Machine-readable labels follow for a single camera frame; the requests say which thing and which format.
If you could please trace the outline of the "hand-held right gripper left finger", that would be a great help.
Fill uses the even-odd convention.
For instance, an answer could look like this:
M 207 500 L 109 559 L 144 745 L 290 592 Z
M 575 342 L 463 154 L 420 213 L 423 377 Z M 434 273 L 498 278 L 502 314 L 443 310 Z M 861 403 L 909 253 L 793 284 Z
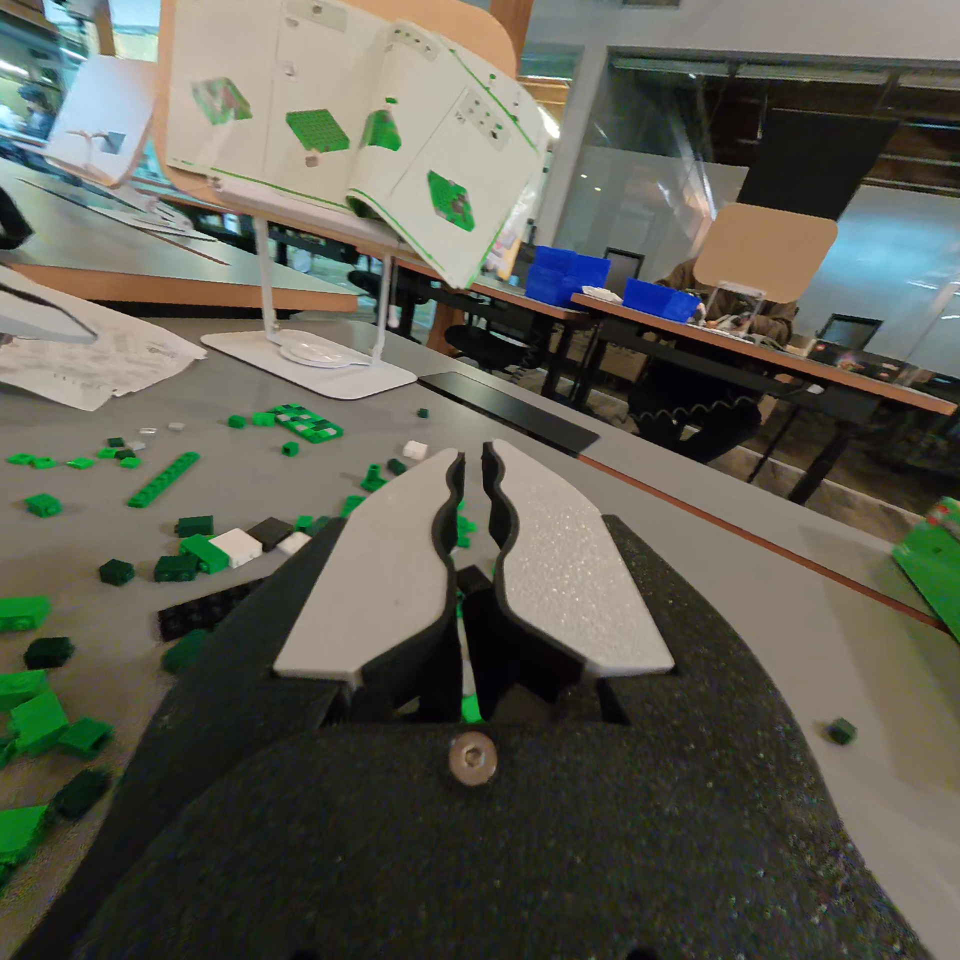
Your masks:
M 358 688 L 404 647 L 442 637 L 455 613 L 465 465 L 461 451 L 439 450 L 351 511 L 273 663 L 278 676 Z

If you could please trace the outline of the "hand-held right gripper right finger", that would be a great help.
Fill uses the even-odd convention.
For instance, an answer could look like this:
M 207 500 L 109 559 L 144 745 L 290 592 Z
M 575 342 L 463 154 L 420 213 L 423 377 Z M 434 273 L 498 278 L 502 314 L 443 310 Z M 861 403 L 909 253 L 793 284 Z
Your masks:
M 494 591 L 510 623 L 595 678 L 673 670 L 601 510 L 503 439 L 484 443 L 482 476 L 498 547 Z

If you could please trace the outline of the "printed paper bag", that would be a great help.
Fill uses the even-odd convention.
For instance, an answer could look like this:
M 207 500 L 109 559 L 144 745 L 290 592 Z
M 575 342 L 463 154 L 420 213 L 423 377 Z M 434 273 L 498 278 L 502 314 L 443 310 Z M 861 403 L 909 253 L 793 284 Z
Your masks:
M 2 385 L 93 412 L 207 357 L 203 347 L 148 321 L 75 297 L 66 297 L 62 305 L 97 339 L 71 344 L 15 338 L 2 347 Z

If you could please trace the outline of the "long green brick strip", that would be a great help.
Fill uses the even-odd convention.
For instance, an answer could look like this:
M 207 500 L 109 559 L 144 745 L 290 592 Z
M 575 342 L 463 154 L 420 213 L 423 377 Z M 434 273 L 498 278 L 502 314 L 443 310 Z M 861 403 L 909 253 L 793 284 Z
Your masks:
M 192 470 L 200 460 L 201 454 L 196 451 L 182 453 L 128 498 L 126 506 L 131 509 L 145 509 L 151 506 Z

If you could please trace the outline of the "pile of green bricks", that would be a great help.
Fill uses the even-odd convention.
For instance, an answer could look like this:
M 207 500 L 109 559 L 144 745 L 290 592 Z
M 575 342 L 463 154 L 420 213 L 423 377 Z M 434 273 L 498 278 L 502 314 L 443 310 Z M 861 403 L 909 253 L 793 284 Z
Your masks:
M 161 579 L 171 574 L 171 581 L 191 580 L 199 571 L 218 572 L 227 566 L 227 559 L 237 552 L 229 547 L 230 538 L 239 543 L 246 534 L 232 530 L 218 536 L 195 533 L 182 540 L 178 554 L 162 556 L 158 569 Z M 2 675 L 2 714 L 8 716 L 2 735 L 2 766 L 17 757 L 38 756 L 52 749 L 80 759 L 91 760 L 114 735 L 114 728 L 90 717 L 69 722 L 63 706 L 47 682 L 43 669 Z M 65 804 L 70 790 L 78 801 L 77 812 L 97 802 L 110 784 L 110 776 L 102 770 L 84 770 L 58 796 L 58 800 L 34 806 L 2 810 L 1 887 L 27 862 L 41 844 L 56 815 L 59 804 Z

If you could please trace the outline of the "grey desk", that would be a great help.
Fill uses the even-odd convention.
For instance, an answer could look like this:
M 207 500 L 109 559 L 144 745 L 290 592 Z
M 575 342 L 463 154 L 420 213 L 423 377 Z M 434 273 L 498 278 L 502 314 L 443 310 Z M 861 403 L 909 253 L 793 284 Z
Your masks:
M 288 403 L 342 438 L 251 424 Z M 2 462 L 2 595 L 50 598 L 78 646 L 60 697 L 116 725 L 123 769 L 10 885 L 13 958 L 958 958 L 958 648 L 917 610 L 419 386 L 322 402 L 210 352 L 92 414 L 2 392 L 3 458 L 148 426 L 139 469 Z M 497 439 L 599 508 L 673 670 L 595 678 L 506 618 Z M 426 460 L 410 440 L 464 455 L 454 615 L 372 683 L 279 676 L 370 464 Z M 38 494 L 62 513 L 31 515 Z M 310 542 L 162 580 L 185 538 L 268 517 Z M 161 641 L 159 611 L 259 578 Z

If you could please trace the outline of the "black desk panel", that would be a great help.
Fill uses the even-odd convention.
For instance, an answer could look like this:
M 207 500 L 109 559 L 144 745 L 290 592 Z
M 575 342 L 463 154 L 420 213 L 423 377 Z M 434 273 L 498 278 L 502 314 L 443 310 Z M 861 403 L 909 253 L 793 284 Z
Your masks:
M 570 457 L 579 457 L 600 440 L 599 434 L 550 413 L 496 387 L 461 373 L 420 376 L 420 385 L 450 401 L 497 421 Z

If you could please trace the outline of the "grey table with wooden edge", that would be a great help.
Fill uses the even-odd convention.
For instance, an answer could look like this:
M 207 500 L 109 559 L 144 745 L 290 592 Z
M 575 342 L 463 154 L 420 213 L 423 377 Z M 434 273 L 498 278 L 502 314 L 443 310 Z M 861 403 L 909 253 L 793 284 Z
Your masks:
M 254 317 L 254 254 L 213 239 L 154 234 L 106 214 L 117 203 L 2 160 L 1 184 L 32 227 L 2 265 L 56 291 L 145 317 Z

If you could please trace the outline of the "black studded plate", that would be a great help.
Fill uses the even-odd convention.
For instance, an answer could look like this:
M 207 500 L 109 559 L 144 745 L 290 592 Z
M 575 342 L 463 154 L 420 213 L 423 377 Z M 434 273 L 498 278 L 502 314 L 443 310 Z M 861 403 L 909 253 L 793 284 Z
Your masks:
M 254 579 L 163 608 L 156 614 L 160 640 L 177 642 L 197 630 L 214 630 L 263 582 L 264 578 Z

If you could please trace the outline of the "black office chair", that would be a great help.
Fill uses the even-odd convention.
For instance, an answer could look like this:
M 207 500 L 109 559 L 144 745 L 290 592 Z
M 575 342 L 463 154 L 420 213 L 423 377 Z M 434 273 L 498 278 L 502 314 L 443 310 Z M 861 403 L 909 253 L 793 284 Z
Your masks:
M 470 361 L 485 373 L 506 372 L 509 368 L 534 370 L 546 357 L 540 347 L 514 343 L 475 325 L 452 325 L 444 331 L 443 340 L 453 350 L 454 358 Z

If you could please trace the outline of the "blue plastic bin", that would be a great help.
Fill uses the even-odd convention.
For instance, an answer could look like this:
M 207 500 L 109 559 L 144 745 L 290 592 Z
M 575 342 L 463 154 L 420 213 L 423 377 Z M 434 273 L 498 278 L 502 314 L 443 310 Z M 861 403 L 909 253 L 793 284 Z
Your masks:
M 626 282 L 621 304 L 627 309 L 682 324 L 693 319 L 703 306 L 696 294 L 635 278 Z
M 611 270 L 608 258 L 578 254 L 571 249 L 536 245 L 524 294 L 528 299 L 572 308 L 572 297 L 587 286 L 604 289 Z

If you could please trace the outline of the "wooden edged table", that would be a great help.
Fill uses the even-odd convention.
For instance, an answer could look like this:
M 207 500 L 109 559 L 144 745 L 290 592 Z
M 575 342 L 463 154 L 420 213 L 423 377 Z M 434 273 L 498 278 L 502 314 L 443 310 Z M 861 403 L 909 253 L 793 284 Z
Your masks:
M 711 329 L 646 314 L 595 296 L 574 294 L 572 301 L 598 321 L 595 342 L 584 355 L 577 390 L 571 395 L 571 402 L 578 409 L 586 405 L 607 347 L 615 345 L 687 373 L 715 378 L 788 402 L 796 409 L 830 417 L 834 423 L 831 437 L 787 496 L 798 505 L 808 503 L 883 402 L 943 417 L 958 409 L 956 403 L 928 392 L 884 383 L 789 351 L 725 337 Z
M 400 289 L 426 297 L 428 302 L 437 306 L 450 308 L 464 316 L 510 324 L 528 321 L 534 333 L 534 355 L 542 354 L 537 357 L 536 365 L 546 364 L 540 394 L 547 400 L 558 399 L 557 388 L 574 334 L 594 332 L 602 324 L 601 318 L 589 312 L 535 300 L 522 289 L 500 281 L 481 279 L 464 290 L 451 288 L 436 270 L 412 255 L 401 254 L 394 259 L 393 265 L 416 277 L 401 276 L 398 279 Z

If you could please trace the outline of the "clear acrylic stand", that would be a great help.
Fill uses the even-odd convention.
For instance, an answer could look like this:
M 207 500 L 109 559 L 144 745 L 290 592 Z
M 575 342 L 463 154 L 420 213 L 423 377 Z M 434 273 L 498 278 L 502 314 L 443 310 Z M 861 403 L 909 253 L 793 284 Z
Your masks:
M 705 303 L 705 321 L 729 329 L 750 323 L 761 311 L 765 300 L 762 292 L 742 285 L 717 285 Z

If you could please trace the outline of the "green cardboard box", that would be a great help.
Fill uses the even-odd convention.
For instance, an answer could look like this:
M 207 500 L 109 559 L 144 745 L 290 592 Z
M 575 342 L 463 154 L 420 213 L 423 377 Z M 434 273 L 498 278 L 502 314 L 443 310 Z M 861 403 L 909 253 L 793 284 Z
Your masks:
M 948 632 L 959 640 L 959 502 L 940 499 L 903 540 L 894 562 Z

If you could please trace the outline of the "small black screen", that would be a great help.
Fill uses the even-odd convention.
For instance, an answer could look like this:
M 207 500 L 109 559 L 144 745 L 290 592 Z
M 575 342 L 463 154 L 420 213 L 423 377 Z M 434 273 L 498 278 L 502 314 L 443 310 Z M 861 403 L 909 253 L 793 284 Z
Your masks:
M 881 329 L 883 321 L 848 314 L 830 314 L 815 340 L 844 349 L 863 351 Z

